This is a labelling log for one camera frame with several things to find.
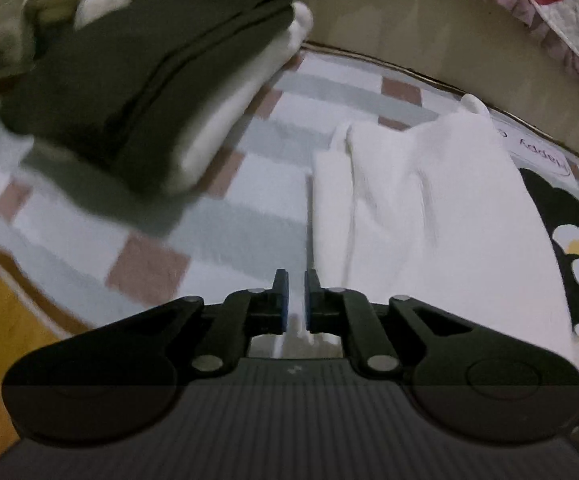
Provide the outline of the checkered Happy dog rug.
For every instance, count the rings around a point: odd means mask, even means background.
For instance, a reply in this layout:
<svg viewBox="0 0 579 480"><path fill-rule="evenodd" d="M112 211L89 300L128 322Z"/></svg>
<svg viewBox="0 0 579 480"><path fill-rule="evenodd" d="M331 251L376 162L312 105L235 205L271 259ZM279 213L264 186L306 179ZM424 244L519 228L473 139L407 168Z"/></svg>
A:
<svg viewBox="0 0 579 480"><path fill-rule="evenodd" d="M219 302L278 268L299 290L312 260L312 160L340 122L397 132L460 98L405 70L305 49L254 98L195 188L151 202L0 122L0 274L60 336L184 295Z"/></svg>

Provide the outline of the folded white garment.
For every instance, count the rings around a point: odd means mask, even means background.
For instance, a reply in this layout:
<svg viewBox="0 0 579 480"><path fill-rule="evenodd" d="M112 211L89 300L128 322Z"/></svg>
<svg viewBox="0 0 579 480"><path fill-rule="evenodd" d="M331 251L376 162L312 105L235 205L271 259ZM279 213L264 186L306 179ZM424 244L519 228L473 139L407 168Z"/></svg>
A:
<svg viewBox="0 0 579 480"><path fill-rule="evenodd" d="M291 7L294 19L288 29L228 76L183 126L174 144L166 177L158 185L159 192L175 195L190 190L199 182L228 133L263 85L300 50L312 30L313 14L301 1L294 2Z"/></svg>

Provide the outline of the white waffle knit garment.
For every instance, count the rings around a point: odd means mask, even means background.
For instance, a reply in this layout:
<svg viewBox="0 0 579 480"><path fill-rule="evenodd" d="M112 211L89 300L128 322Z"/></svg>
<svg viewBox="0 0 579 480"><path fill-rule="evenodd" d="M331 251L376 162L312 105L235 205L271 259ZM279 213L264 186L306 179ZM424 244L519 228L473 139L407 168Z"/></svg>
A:
<svg viewBox="0 0 579 480"><path fill-rule="evenodd" d="M409 296L575 355L550 237L475 96L403 131L340 124L314 157L312 240L324 286Z"/></svg>

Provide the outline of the beige sofa base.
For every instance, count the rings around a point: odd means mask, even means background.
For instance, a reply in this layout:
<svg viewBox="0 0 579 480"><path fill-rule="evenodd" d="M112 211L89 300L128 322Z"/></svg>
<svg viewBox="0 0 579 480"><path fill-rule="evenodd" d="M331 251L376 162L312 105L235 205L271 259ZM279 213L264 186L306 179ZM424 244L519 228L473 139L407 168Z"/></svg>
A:
<svg viewBox="0 0 579 480"><path fill-rule="evenodd" d="M378 58L479 96L579 155L579 78L491 0L301 0L311 40Z"/></svg>

